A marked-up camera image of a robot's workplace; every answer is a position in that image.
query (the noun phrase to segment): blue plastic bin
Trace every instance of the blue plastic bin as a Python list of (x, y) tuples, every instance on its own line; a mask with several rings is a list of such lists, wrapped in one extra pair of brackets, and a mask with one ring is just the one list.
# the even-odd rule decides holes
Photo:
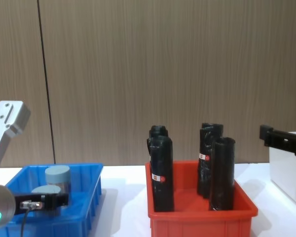
[[(72, 203), (61, 209), (57, 217), (35, 217), (29, 213), (24, 237), (87, 237), (96, 206), (101, 195), (100, 174), (103, 165), (66, 164), (71, 170)], [(25, 166), (6, 186), (15, 194), (30, 193), (46, 185), (45, 170), (52, 165)], [(0, 237), (19, 237), (24, 214), (16, 215), (5, 227)]]

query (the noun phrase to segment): white label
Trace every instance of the white label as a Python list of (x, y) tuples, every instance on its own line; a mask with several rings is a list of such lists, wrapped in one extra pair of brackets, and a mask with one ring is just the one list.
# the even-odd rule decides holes
[(151, 174), (151, 177), (153, 180), (158, 181), (160, 183), (163, 183), (166, 181), (166, 178), (163, 176), (159, 176), (159, 175), (155, 175), (155, 174)]
[(203, 154), (199, 154), (199, 158), (205, 161), (209, 161), (209, 156), (208, 155), (203, 155)]

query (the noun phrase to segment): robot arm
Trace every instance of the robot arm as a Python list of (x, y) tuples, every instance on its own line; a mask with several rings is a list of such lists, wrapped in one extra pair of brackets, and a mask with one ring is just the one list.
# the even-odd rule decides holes
[[(30, 114), (22, 101), (0, 101), (0, 163), (11, 138), (23, 132)], [(14, 195), (0, 185), (0, 227), (13, 218), (15, 210)]]
[(11, 138), (24, 131), (30, 115), (22, 101), (0, 101), (0, 163)]

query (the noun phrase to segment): plastic crate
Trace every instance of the plastic crate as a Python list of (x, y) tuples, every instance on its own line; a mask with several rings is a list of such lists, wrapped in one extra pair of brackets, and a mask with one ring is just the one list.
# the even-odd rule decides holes
[[(57, 217), (35, 217), (29, 213), (24, 237), (87, 237), (101, 195), (102, 164), (66, 164), (71, 170), (72, 203)], [(25, 166), (6, 186), (15, 194), (30, 193), (46, 185), (45, 170), (52, 165)], [(16, 215), (0, 237), (19, 237), (24, 214)]]
[(153, 209), (150, 164), (146, 163), (148, 216), (152, 237), (250, 237), (251, 218), (257, 207), (235, 182), (234, 210), (209, 211), (207, 199), (199, 196), (197, 161), (173, 163), (174, 212)]

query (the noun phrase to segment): white box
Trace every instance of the white box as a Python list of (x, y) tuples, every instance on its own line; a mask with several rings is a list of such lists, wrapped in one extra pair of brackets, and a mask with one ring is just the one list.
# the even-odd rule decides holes
[(296, 156), (269, 148), (271, 180), (296, 202)]

